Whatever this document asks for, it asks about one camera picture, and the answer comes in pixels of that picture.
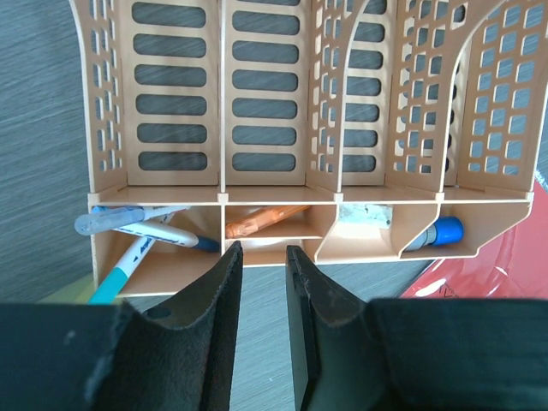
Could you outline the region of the green metal drawer cabinet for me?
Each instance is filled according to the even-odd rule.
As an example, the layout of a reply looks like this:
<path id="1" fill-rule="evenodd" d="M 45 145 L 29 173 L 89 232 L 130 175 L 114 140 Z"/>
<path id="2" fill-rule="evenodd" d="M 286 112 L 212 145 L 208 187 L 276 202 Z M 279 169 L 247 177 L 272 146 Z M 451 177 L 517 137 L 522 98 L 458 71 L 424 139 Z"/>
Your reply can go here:
<path id="1" fill-rule="evenodd" d="M 88 274 L 46 296 L 39 303 L 87 304 L 95 290 L 93 275 Z"/>

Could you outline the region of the orange highlighter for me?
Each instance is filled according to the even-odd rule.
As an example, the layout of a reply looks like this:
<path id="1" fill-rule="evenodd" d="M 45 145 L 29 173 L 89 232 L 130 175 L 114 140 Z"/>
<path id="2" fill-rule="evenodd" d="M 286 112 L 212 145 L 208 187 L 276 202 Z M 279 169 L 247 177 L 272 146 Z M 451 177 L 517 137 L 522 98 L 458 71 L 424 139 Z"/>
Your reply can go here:
<path id="1" fill-rule="evenodd" d="M 245 217 L 227 223 L 225 234 L 229 239 L 247 237 L 308 208 L 309 205 L 273 205 L 262 207 Z"/>

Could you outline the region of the blue white pen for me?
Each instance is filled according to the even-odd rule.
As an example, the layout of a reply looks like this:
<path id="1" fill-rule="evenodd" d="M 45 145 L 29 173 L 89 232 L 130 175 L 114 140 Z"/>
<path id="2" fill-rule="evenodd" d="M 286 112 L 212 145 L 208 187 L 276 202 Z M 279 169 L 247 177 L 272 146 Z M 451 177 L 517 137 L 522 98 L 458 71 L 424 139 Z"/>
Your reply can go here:
<path id="1" fill-rule="evenodd" d="M 99 232 L 118 229 L 130 224 L 162 217 L 173 212 L 186 211 L 190 205 L 171 206 L 120 206 L 96 205 L 88 214 L 76 218 L 74 229 L 80 235 L 94 235 Z"/>

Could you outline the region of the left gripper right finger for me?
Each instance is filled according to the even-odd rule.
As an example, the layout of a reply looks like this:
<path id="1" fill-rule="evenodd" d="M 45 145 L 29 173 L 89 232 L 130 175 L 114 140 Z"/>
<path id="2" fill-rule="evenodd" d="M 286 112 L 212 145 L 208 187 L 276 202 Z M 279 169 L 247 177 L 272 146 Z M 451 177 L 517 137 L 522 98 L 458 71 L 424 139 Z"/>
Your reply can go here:
<path id="1" fill-rule="evenodd" d="M 547 407 L 545 301 L 363 301 L 297 246 L 286 292 L 298 410 Z"/>

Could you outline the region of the white marker pen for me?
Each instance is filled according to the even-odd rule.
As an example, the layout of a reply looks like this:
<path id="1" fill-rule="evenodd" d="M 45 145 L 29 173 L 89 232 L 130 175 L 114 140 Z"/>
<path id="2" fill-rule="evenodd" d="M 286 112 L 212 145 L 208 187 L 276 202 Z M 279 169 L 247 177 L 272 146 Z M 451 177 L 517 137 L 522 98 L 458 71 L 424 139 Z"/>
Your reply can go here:
<path id="1" fill-rule="evenodd" d="M 156 221 L 133 223 L 116 228 L 116 231 L 167 242 L 180 247 L 195 248 L 208 253 L 216 253 L 220 250 L 219 243 L 209 237 L 196 235 Z"/>

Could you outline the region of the teal capped white pen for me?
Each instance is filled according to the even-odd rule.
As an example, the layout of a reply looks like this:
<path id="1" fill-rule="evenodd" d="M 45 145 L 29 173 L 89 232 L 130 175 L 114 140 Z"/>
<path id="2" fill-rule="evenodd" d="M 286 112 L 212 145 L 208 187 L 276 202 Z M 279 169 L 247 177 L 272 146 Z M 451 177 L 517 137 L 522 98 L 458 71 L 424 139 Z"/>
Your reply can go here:
<path id="1" fill-rule="evenodd" d="M 125 234 L 135 235 L 136 239 L 118 260 L 103 282 L 97 287 L 88 301 L 89 304 L 106 305 L 115 300 L 157 240 L 155 236 L 145 236 L 145 234 L 149 234 L 152 230 L 151 224 L 159 223 L 159 226 L 163 227 L 165 224 L 168 224 L 173 217 L 174 213 L 171 213 L 162 216 L 159 219 L 133 223 L 119 229 Z"/>

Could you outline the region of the red A4 folder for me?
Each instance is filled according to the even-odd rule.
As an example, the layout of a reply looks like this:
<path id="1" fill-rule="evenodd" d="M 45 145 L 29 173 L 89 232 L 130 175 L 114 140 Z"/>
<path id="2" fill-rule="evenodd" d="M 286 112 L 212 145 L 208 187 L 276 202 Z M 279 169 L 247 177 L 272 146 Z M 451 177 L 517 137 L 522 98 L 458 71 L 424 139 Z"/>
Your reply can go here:
<path id="1" fill-rule="evenodd" d="M 547 181 L 536 174 L 527 219 L 472 259 L 431 263 L 403 298 L 547 298 Z"/>

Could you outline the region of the orange plastic file organizer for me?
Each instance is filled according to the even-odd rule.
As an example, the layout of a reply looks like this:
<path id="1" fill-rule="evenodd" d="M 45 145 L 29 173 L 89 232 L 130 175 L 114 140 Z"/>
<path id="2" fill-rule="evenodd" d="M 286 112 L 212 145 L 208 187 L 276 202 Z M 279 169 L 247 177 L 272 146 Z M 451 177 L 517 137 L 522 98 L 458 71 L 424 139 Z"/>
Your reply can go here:
<path id="1" fill-rule="evenodd" d="M 463 259 L 526 219 L 547 100 L 544 1 L 73 1 L 94 206 L 191 206 L 117 297 L 247 267 Z M 393 207 L 388 229 L 341 205 Z M 266 206 L 308 209 L 239 239 Z M 438 218 L 461 241 L 405 248 Z M 91 240 L 96 288 L 136 239 Z"/>

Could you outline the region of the small white eraser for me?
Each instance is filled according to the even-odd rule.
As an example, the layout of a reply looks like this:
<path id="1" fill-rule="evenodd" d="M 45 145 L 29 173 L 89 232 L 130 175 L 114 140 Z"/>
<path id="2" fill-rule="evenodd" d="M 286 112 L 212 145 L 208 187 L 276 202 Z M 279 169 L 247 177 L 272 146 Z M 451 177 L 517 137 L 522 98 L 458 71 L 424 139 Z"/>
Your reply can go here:
<path id="1" fill-rule="evenodd" d="M 391 205 L 375 205 L 368 203 L 351 203 L 341 205 L 339 220 L 342 223 L 365 224 L 366 226 L 388 229 L 393 218 Z"/>

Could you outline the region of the blue and grey marker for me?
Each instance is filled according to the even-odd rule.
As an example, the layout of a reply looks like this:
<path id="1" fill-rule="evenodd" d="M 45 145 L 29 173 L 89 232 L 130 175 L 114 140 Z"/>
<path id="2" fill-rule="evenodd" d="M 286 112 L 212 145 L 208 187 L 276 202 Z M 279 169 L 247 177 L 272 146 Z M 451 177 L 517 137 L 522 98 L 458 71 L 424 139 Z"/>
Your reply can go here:
<path id="1" fill-rule="evenodd" d="M 440 217 L 414 239 L 405 248 L 405 252 L 417 251 L 426 246 L 438 247 L 454 244 L 461 241 L 463 236 L 464 227 L 459 218 L 452 216 Z"/>

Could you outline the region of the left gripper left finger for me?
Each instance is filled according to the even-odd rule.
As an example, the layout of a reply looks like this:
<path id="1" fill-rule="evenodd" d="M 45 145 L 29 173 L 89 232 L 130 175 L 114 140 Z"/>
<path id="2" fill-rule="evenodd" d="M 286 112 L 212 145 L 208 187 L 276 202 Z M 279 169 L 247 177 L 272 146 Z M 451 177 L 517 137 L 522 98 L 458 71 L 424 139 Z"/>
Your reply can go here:
<path id="1" fill-rule="evenodd" d="M 236 243 L 144 312 L 129 303 L 2 305 L 2 409 L 228 409 L 242 263 Z"/>

